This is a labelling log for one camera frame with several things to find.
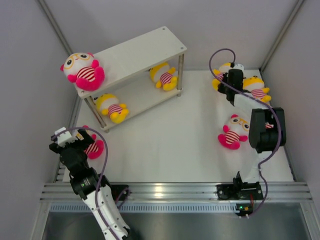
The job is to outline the yellow plush striped shirt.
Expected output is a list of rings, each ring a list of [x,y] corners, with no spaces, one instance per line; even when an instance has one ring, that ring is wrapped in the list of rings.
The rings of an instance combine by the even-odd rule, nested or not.
[[[216,77],[212,80],[212,86],[216,91],[218,91],[219,85],[224,78],[224,74],[228,73],[230,69],[231,63],[227,62],[221,65],[218,69],[213,70]]]

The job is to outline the yellow plush with black eyes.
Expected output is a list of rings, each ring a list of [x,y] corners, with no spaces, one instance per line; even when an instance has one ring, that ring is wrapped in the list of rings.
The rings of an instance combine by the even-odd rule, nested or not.
[[[270,88],[265,87],[265,82],[256,75],[244,78],[243,89],[249,91],[253,97],[261,102],[268,104],[272,99],[269,95]]]

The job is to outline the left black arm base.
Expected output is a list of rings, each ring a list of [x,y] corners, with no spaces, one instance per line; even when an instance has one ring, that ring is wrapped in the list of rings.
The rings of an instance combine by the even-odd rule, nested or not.
[[[129,192],[130,190],[127,184],[113,184],[111,186],[111,194],[115,202],[124,201]]]

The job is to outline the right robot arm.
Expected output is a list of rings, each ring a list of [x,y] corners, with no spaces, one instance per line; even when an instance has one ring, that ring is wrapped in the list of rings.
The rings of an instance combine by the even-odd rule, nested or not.
[[[238,151],[243,143],[247,143],[253,151],[239,169],[240,177],[244,181],[233,186],[235,196],[244,199],[252,192],[249,183],[262,181],[263,165],[272,159],[286,142],[284,110],[270,106],[244,89],[244,73],[241,69],[231,68],[214,78],[219,82],[218,92],[224,94],[230,104],[243,112],[229,118],[217,137],[218,141],[232,151]]]

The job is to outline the pink plush near left arm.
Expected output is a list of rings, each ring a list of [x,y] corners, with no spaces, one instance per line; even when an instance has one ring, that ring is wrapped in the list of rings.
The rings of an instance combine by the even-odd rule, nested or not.
[[[90,136],[94,140],[94,143],[90,144],[84,152],[90,160],[95,160],[102,155],[105,145],[101,139],[98,139],[95,133],[91,133]]]

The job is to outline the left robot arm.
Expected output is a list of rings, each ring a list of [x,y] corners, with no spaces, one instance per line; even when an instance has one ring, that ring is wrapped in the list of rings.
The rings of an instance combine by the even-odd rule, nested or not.
[[[103,135],[93,129],[84,127],[62,127],[51,136],[49,149],[59,154],[59,161],[69,171],[69,182],[73,192],[89,208],[106,240],[128,240],[131,229],[123,220],[116,201],[113,199],[113,187],[104,173],[88,164],[85,149],[94,143],[88,131],[100,137],[105,148],[105,159],[102,170],[108,161],[108,144]]]

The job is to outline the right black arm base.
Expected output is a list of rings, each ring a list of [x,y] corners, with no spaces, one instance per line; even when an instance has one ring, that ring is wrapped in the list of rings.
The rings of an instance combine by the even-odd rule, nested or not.
[[[244,182],[238,171],[232,183],[221,183],[216,186],[219,200],[262,200],[264,198],[260,183]]]

